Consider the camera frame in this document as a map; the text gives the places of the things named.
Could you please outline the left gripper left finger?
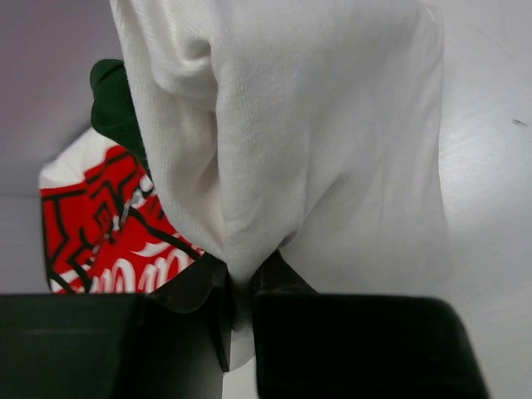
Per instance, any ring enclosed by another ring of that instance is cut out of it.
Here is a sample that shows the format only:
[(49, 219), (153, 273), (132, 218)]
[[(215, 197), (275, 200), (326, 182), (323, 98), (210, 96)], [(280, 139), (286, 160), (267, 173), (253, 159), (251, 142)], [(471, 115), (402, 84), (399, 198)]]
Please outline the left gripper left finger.
[(226, 265), (209, 254), (144, 298), (140, 320), (140, 361), (145, 370), (169, 372), (200, 366), (202, 350), (214, 353), (213, 363), (229, 370), (229, 294)]

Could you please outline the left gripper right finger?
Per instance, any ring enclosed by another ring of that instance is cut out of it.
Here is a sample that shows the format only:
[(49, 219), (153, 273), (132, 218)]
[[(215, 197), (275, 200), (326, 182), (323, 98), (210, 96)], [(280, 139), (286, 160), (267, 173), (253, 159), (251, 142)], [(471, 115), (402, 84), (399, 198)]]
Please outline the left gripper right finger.
[(251, 281), (253, 296), (259, 293), (318, 294), (283, 258), (274, 251), (254, 273)]

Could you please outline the white green raglan t-shirt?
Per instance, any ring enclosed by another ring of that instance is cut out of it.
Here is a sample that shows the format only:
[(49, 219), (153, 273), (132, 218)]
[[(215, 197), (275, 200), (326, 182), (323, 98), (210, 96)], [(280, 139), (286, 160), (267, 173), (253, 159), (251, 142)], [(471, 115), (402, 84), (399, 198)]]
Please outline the white green raglan t-shirt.
[(162, 209), (225, 262), (232, 369), (266, 258), (325, 293), (441, 295), (444, 24), (422, 1), (113, 1)]

